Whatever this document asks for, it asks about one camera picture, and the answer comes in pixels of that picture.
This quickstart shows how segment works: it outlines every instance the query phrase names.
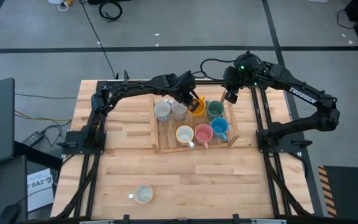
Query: butcher block tabletop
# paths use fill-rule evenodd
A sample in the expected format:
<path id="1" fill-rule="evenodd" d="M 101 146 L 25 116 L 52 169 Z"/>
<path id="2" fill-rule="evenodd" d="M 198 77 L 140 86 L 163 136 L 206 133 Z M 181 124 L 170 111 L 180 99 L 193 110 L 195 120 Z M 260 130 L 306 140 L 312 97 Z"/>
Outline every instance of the butcher block tabletop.
<path id="1" fill-rule="evenodd" d="M 71 125 L 79 131 L 91 112 L 91 95 L 97 80 L 81 82 Z M 219 100 L 224 88 L 197 85 L 199 96 Z M 260 107 L 262 99 L 259 91 Z M 283 91 L 267 89 L 273 121 L 288 122 Z M 155 101 L 170 99 L 154 96 Z M 106 150 L 100 158 L 92 219 L 171 219 L 171 218 L 272 218 L 269 188 L 263 156 L 257 148 L 255 117 L 249 89 L 240 90 L 234 112 L 239 138 L 232 147 L 155 154 L 150 127 L 150 95 L 122 99 L 107 117 Z M 262 119 L 267 128 L 263 110 Z M 299 160 L 280 154 L 285 182 L 297 201 L 313 212 L 308 186 Z M 60 172 L 52 216 L 59 214 L 78 188 L 82 155 L 67 161 Z M 154 197 L 139 204 L 128 197 L 139 184 L 150 184 Z M 280 212 L 284 213 L 276 186 Z M 88 191 L 83 197 L 85 214 Z"/>

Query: concrete floor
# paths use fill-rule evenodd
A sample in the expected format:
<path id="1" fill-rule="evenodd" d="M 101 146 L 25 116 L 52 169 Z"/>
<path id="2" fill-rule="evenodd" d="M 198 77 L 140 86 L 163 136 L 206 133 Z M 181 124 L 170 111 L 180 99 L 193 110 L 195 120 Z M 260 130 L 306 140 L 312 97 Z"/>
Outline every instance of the concrete floor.
<path id="1" fill-rule="evenodd" d="M 278 41 L 283 46 L 358 46 L 353 30 L 336 24 L 336 13 L 349 0 L 315 4 L 307 0 L 268 0 Z M 262 0 L 133 0 L 122 2 L 124 13 L 116 22 L 103 21 L 98 8 L 86 4 L 105 47 L 155 47 L 200 45 L 273 46 Z M 351 22 L 342 14 L 341 22 Z M 0 49 L 99 47 L 78 1 L 67 12 L 43 1 L 6 1 L 0 10 Z M 244 51 L 108 52 L 115 72 L 128 70 L 131 78 L 151 78 L 164 73 L 198 70 L 206 58 L 233 59 Z M 266 61 L 277 62 L 274 51 L 255 51 Z M 283 52 L 285 65 L 300 80 L 338 97 L 340 125 L 330 133 L 307 131 L 314 143 L 308 148 L 312 166 L 358 167 L 358 51 Z M 210 63 L 207 72 L 223 75 L 226 64 Z M 76 96 L 81 80 L 112 79 L 104 55 L 95 53 L 0 54 L 0 79 L 13 77 L 16 93 Z M 16 109 L 49 118 L 71 118 L 75 100 L 16 97 Z M 296 100 L 300 116 L 313 108 Z M 48 121 L 16 118 L 16 141 L 43 130 Z M 50 130 L 51 138 L 57 135 Z M 36 147 L 49 152 L 45 141 Z M 47 217 L 32 215 L 32 218 Z"/>

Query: green mug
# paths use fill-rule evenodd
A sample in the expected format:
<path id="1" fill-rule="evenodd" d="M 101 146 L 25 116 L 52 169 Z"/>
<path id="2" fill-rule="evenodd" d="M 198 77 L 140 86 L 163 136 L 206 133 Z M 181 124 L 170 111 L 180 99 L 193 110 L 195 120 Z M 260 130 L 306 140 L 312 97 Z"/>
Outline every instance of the green mug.
<path id="1" fill-rule="evenodd" d="M 206 117 L 212 121 L 214 118 L 221 118 L 224 113 L 224 105 L 218 100 L 206 101 Z"/>

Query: mug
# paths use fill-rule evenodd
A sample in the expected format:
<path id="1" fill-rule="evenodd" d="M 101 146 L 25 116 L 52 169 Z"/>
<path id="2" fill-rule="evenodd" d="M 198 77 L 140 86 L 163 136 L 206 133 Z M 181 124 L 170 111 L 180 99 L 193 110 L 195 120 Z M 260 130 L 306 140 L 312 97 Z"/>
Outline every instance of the mug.
<path id="1" fill-rule="evenodd" d="M 171 112 L 171 105 L 167 102 L 161 101 L 155 104 L 154 113 L 160 122 L 169 121 L 169 113 Z"/>
<path id="2" fill-rule="evenodd" d="M 167 102 L 171 105 L 173 118 L 175 118 L 175 120 L 183 121 L 186 119 L 187 107 L 184 104 L 173 100 L 164 100 L 164 102 Z"/>
<path id="3" fill-rule="evenodd" d="M 194 110 L 193 112 L 189 111 L 191 113 L 191 115 L 193 116 L 196 116 L 198 118 L 202 118 L 204 115 L 205 115 L 205 108 L 206 108 L 206 105 L 205 105 L 205 98 L 204 96 L 201 96 L 199 99 L 195 99 L 197 100 L 200 105 L 198 105 L 197 109 Z"/>
<path id="4" fill-rule="evenodd" d="M 149 184 L 140 184 L 133 196 L 138 203 L 149 203 L 153 198 L 153 189 Z"/>
<path id="5" fill-rule="evenodd" d="M 218 100 L 206 101 L 206 117 L 212 121 L 214 118 L 222 117 L 224 113 L 224 105 Z"/>
<path id="6" fill-rule="evenodd" d="M 194 137 L 194 132 L 189 126 L 180 126 L 177 129 L 177 140 L 182 146 L 194 147 L 194 143 L 191 141 Z"/>
<path id="7" fill-rule="evenodd" d="M 205 149 L 208 149 L 208 142 L 213 137 L 212 128 L 207 124 L 200 124 L 197 126 L 195 133 L 197 142 L 204 145 Z"/>
<path id="8" fill-rule="evenodd" d="M 224 118 L 214 118 L 211 121 L 211 128 L 214 132 L 214 138 L 223 139 L 227 141 L 226 133 L 229 129 L 229 123 Z"/>

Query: wooden crate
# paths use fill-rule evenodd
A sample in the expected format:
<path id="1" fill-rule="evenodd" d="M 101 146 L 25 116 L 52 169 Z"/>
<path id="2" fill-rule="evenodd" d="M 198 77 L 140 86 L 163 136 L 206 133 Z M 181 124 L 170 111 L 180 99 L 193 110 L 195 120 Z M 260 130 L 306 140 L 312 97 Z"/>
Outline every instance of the wooden crate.
<path id="1" fill-rule="evenodd" d="M 230 119 L 227 119 L 226 109 L 223 113 L 223 118 L 226 119 L 229 123 L 229 129 L 233 130 L 233 133 L 228 131 L 227 142 L 222 141 L 221 139 L 212 138 L 210 140 L 209 149 L 211 148 L 219 148 L 219 147 L 230 147 L 232 146 L 237 138 L 239 137 L 239 129 L 237 126 L 236 116 L 234 114 L 233 105 L 224 100 L 225 91 L 222 94 L 220 102 L 227 103 L 227 108 L 230 114 Z M 160 153 L 168 153 L 168 152 L 183 152 L 183 151 L 194 151 L 205 149 L 203 145 L 200 145 L 196 142 L 196 137 L 194 136 L 193 142 L 195 144 L 194 148 L 184 147 L 182 146 L 176 139 L 176 131 L 180 126 L 186 125 L 191 127 L 193 130 L 199 124 L 210 124 L 210 121 L 206 117 L 196 118 L 187 111 L 187 116 L 184 121 L 177 121 L 173 118 L 172 113 L 170 113 L 170 119 L 168 122 L 160 122 L 155 113 L 154 113 L 154 96 L 150 96 L 150 117 L 151 117 L 151 139 L 152 139 L 152 147 L 156 154 Z"/>

